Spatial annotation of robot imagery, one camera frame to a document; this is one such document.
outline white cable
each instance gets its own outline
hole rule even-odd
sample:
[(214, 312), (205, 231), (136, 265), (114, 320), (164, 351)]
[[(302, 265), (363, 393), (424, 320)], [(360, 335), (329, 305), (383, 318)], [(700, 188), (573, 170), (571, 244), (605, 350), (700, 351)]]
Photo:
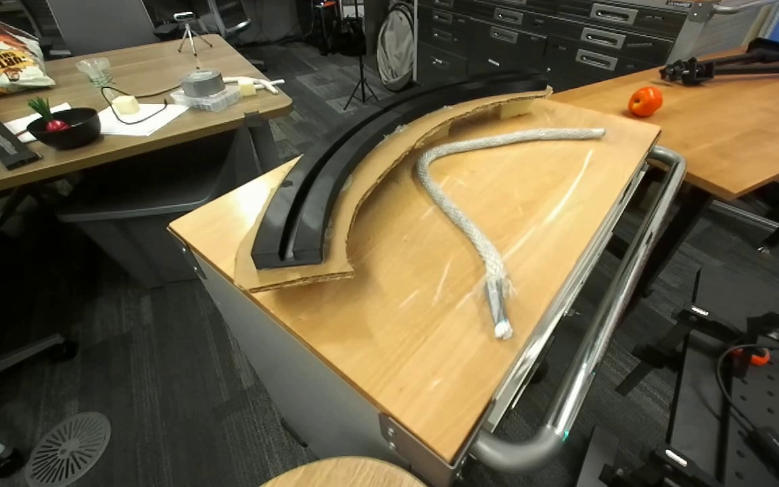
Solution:
[(514, 335), (514, 324), (505, 318), (505, 267), (500, 261), (500, 251), (494, 244), (441, 193), (441, 188), (429, 178), (426, 169), (439, 162), (441, 157), (459, 155), (459, 151), (478, 151), (478, 150), (494, 150), (494, 147), (510, 147), (525, 142), (597, 142), (605, 129), (600, 128), (585, 128), (585, 129), (518, 129), (518, 134), (504, 134), (489, 139), (470, 139), (470, 142), (454, 142), (444, 147), (426, 150), (416, 161), (416, 178), (422, 181), (424, 193), (436, 200), (436, 207), (467, 235), (467, 242), (475, 247), (485, 270), (485, 293), (493, 312), (494, 339), (505, 342)]

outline metal tube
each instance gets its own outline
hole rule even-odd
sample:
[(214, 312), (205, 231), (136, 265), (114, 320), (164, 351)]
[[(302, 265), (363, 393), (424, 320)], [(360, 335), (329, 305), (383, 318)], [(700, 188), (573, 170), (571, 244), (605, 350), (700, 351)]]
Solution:
[(642, 277), (642, 267), (650, 257), (652, 244), (658, 242), (666, 212), (667, 212), (670, 200), (677, 198), (682, 178), (685, 178), (685, 161), (678, 155), (674, 155), (663, 147), (655, 147), (650, 157), (670, 165), (666, 185), (660, 188), (658, 207), (650, 212), (643, 228), (635, 234), (629, 251), (628, 251), (629, 257), (616, 270), (616, 277), (605, 293), (605, 300), (597, 308), (597, 318), (594, 318), (590, 334), (585, 335), (559, 393), (554, 396), (554, 404), (548, 410), (547, 422), (527, 441), (505, 441), (505, 439), (497, 439), (494, 433), (482, 431), (475, 435), (470, 453), (485, 466), (489, 466), (494, 472), (539, 468), (571, 435), (575, 415), (578, 415), (578, 410), (587, 399), (587, 389), (594, 380), (594, 365), (600, 364), (600, 357), (609, 346), (609, 339), (612, 339), (625, 305), (632, 299), (635, 281)]

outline black curved strip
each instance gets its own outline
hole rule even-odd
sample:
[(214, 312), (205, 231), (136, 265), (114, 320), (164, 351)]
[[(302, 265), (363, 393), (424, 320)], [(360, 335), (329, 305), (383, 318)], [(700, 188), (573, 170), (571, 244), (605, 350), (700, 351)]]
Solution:
[(547, 82), (541, 73), (493, 73), (451, 88), (413, 90), (412, 96), (376, 107), (363, 120), (351, 123), (351, 129), (344, 134), (344, 139), (336, 139), (329, 150), (325, 147), (318, 157), (307, 161), (302, 173), (295, 169), (291, 173), (298, 175), (279, 188), (272, 198), (272, 204), (282, 198), (275, 207), (279, 215), (268, 215), (257, 231), (251, 249), (255, 265), (289, 267), (322, 263), (325, 234), (340, 188), (357, 162), (397, 125), (459, 101), (543, 88)]
[(283, 181), (279, 185), (261, 223), (259, 231), (255, 235), (255, 247), (251, 247), (251, 261), (257, 267), (283, 267), (283, 249), (287, 249), (287, 238), (291, 234), (291, 226), (301, 215), (301, 207), (312, 190), (312, 185), (317, 181), (318, 170), (325, 169), (325, 162), (329, 161), (329, 155), (344, 147), (363, 125), (367, 125), (371, 120), (380, 116), (386, 109), (395, 109), (399, 104), (408, 104), (413, 98), (429, 96), (436, 93), (436, 88), (429, 90), (413, 90), (402, 98), (389, 98), (378, 107), (371, 107), (364, 112), (360, 112), (353, 120), (348, 120), (345, 125), (340, 125), (337, 129), (333, 129), (322, 144), (317, 144), (313, 150), (307, 150), (298, 165), (283, 175)]

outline cable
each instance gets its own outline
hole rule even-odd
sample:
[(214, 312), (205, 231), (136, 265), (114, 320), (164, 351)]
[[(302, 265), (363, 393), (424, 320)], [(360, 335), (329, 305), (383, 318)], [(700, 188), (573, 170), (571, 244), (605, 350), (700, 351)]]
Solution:
[(485, 293), (486, 304), (493, 312), (493, 324), (494, 324), (494, 339), (505, 342), (514, 335), (514, 324), (505, 318), (505, 267), (500, 261), (500, 251), (494, 244), (441, 193), (441, 188), (429, 178), (426, 169), (439, 162), (441, 157), (448, 155), (463, 155), (463, 151), (478, 151), (478, 150), (494, 150), (494, 147), (510, 147), (510, 144), (525, 144), (525, 142), (597, 142), (602, 139), (605, 129), (600, 128), (587, 128), (587, 129), (518, 129), (518, 134), (505, 134), (505, 135), (493, 135), (493, 139), (470, 139), (470, 142), (454, 142), (444, 147), (426, 150), (416, 161), (416, 175), (424, 188), (424, 193), (436, 200), (436, 207), (467, 235), (467, 242), (475, 247), (478, 257), (486, 265), (485, 277)]
[(744, 346), (758, 346), (758, 343), (736, 343), (736, 346), (728, 346), (719, 357), (717, 357), (717, 388), (725, 399), (725, 404), (731, 407), (731, 415), (736, 416), (739, 427), (744, 431), (744, 441), (746, 446), (767, 466), (779, 473), (779, 435), (770, 431), (770, 427), (758, 427), (746, 412), (733, 401), (733, 396), (725, 389), (725, 382), (723, 382), (723, 365), (725, 365), (725, 357), (731, 357), (736, 350), (744, 351)]
[(121, 90), (115, 90), (115, 88), (98, 88), (98, 93), (101, 93), (101, 98), (107, 104), (107, 109), (114, 112), (114, 116), (115, 116), (121, 125), (142, 125), (145, 120), (163, 115), (163, 112), (170, 107), (170, 101), (163, 101), (163, 107), (159, 107), (156, 112), (151, 112), (151, 115), (145, 115), (145, 116), (140, 116), (140, 120), (121, 120), (119, 112), (115, 112), (115, 107), (114, 107), (114, 101), (107, 98), (107, 93), (115, 93), (115, 96), (129, 96), (129, 93), (121, 93)]
[(733, 343), (733, 346), (728, 346), (725, 351), (717, 355), (715, 380), (717, 380), (717, 389), (719, 389), (723, 401), (731, 407), (731, 415), (739, 419), (739, 426), (744, 431), (755, 431), (752, 419), (744, 415), (744, 410), (736, 404), (736, 399), (728, 393), (728, 388), (723, 382), (725, 357), (731, 357), (736, 351), (744, 351), (744, 346), (758, 346), (758, 343)]
[(164, 90), (156, 90), (156, 93), (136, 93), (133, 98), (156, 98), (156, 96), (168, 96), (168, 93), (176, 93), (180, 85), (174, 85), (174, 88), (164, 88)]

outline papers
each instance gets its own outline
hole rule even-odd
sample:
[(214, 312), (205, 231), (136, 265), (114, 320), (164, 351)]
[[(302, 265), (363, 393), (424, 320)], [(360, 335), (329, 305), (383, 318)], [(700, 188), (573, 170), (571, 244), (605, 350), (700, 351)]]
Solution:
[(140, 104), (138, 115), (114, 115), (114, 109), (102, 109), (98, 115), (101, 134), (105, 135), (133, 135), (145, 139), (156, 134), (159, 128), (170, 125), (176, 116), (180, 116), (187, 107), (163, 107), (163, 104)]
[[(50, 107), (50, 112), (67, 112), (69, 107), (67, 104), (59, 104), (59, 107)], [(37, 120), (37, 115), (26, 115), (26, 116), (19, 116), (19, 120), (11, 120), (6, 123), (6, 128), (25, 144), (34, 142), (32, 134), (26, 129), (26, 125)]]

